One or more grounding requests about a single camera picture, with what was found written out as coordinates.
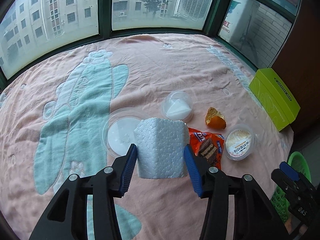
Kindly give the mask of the clear rectangular plastic tray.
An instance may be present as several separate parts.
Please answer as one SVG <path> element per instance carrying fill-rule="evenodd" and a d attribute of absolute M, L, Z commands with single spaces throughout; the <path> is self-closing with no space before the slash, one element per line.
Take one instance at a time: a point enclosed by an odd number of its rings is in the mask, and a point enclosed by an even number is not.
<path fill-rule="evenodd" d="M 249 109 L 243 109 L 238 120 L 241 124 L 247 125 L 252 130 L 258 142 L 263 142 L 265 130 L 259 118 L 255 117 Z"/>

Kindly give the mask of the white styrofoam block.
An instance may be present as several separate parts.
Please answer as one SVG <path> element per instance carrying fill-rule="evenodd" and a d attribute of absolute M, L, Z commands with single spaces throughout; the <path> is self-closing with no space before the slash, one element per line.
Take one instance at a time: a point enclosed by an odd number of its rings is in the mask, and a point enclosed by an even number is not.
<path fill-rule="evenodd" d="M 148 118 L 140 121 L 134 136 L 140 178 L 167 179 L 187 175 L 183 152 L 190 136 L 183 121 Z"/>

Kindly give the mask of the green plastic waste basket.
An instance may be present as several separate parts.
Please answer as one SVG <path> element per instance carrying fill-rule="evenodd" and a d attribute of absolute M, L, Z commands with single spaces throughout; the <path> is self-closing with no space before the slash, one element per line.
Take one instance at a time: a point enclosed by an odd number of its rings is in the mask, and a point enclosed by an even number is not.
<path fill-rule="evenodd" d="M 296 173 L 301 173 L 304 177 L 311 182 L 311 174 L 306 159 L 300 152 L 293 152 L 290 154 L 286 166 L 290 166 Z M 289 201 L 286 199 L 285 194 L 288 192 L 298 191 L 298 186 L 294 180 L 291 180 L 289 175 L 286 175 L 280 168 L 275 169 L 271 174 L 271 179 L 277 184 L 276 190 L 271 198 L 271 203 L 276 209 L 281 220 L 285 223 L 289 218 Z"/>

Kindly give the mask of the round plastic pudding cup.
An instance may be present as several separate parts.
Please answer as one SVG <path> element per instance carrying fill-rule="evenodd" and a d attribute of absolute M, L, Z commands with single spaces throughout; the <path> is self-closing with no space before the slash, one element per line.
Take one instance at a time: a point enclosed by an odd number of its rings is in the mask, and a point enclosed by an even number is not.
<path fill-rule="evenodd" d="M 255 145 L 253 130 L 246 124 L 237 124 L 225 138 L 224 154 L 234 161 L 244 160 L 253 152 Z"/>

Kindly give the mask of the green cardboard box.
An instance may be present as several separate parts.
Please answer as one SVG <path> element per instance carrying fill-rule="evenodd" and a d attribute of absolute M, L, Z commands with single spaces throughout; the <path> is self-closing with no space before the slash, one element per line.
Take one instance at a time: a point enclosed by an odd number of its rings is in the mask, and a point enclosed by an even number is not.
<path fill-rule="evenodd" d="M 280 132 L 295 121 L 300 105 L 272 68 L 257 70 L 249 89 L 261 103 L 277 131 Z"/>

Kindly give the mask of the orange snack wrapper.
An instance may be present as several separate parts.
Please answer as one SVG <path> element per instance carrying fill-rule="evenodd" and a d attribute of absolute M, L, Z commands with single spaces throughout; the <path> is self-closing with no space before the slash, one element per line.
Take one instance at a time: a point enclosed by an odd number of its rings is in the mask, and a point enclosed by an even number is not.
<path fill-rule="evenodd" d="M 194 128 L 188 128 L 189 144 L 198 157 L 206 159 L 210 166 L 221 169 L 221 158 L 223 154 L 225 139 L 217 133 L 201 132 Z"/>

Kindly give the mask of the orange peel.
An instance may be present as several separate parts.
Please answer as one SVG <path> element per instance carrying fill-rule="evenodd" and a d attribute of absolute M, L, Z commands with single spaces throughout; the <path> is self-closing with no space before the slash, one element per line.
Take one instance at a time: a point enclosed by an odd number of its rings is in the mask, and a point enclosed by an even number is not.
<path fill-rule="evenodd" d="M 226 121 L 225 117 L 214 107 L 208 109 L 205 123 L 208 127 L 212 129 L 225 129 Z"/>

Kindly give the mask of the clear round plastic lid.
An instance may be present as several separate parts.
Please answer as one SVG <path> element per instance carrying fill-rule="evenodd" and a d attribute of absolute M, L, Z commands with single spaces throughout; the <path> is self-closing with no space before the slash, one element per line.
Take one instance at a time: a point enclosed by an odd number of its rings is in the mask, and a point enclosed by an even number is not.
<path fill-rule="evenodd" d="M 135 144 L 134 130 L 141 120 L 150 116 L 136 107 L 118 109 L 108 116 L 103 126 L 102 140 L 107 153 L 115 158 L 127 153 L 131 144 Z"/>

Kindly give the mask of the brown wooden wardrobe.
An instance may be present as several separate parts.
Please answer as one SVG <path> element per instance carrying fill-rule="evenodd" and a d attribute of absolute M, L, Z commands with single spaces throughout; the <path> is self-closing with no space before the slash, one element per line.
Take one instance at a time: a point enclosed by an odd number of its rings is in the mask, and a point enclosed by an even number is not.
<path fill-rule="evenodd" d="M 319 11 L 302 0 L 288 38 L 272 64 L 285 82 L 300 111 L 291 124 L 293 151 L 300 150 L 319 134 Z"/>

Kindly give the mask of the pink cartoon blanket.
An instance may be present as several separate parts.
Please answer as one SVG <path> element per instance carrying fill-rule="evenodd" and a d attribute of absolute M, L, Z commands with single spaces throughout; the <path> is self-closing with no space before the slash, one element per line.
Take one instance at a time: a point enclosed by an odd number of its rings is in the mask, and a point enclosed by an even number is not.
<path fill-rule="evenodd" d="M 253 151 L 222 156 L 223 172 L 250 173 L 268 197 L 271 172 L 288 158 L 290 127 L 278 131 L 249 90 L 254 73 L 226 47 L 201 35 L 134 35 L 59 53 L 21 74 L 1 92 L 1 212 L 28 239 L 50 200 L 72 174 L 110 166 L 131 144 L 145 144 L 157 174 L 134 172 L 116 199 L 123 239 L 198 239 L 207 202 L 193 191 L 173 143 L 187 130 L 211 132 L 215 108 L 226 139 L 250 128 Z"/>

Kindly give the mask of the clear plastic cup with tissue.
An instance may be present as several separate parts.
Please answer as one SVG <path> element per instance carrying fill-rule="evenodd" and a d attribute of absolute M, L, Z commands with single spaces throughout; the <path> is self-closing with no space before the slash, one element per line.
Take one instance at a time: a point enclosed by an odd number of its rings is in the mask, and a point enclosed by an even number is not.
<path fill-rule="evenodd" d="M 189 122 L 193 117 L 193 101 L 180 90 L 171 92 L 161 103 L 161 114 L 170 120 Z"/>

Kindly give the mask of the green window frame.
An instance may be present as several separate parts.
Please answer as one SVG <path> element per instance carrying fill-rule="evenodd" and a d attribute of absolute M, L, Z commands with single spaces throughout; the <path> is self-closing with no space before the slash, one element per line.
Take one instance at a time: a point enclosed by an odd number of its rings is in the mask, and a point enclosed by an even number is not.
<path fill-rule="evenodd" d="M 254 68 L 272 64 L 303 0 L 1 0 L 1 88 L 35 64 L 135 34 L 215 37 Z"/>

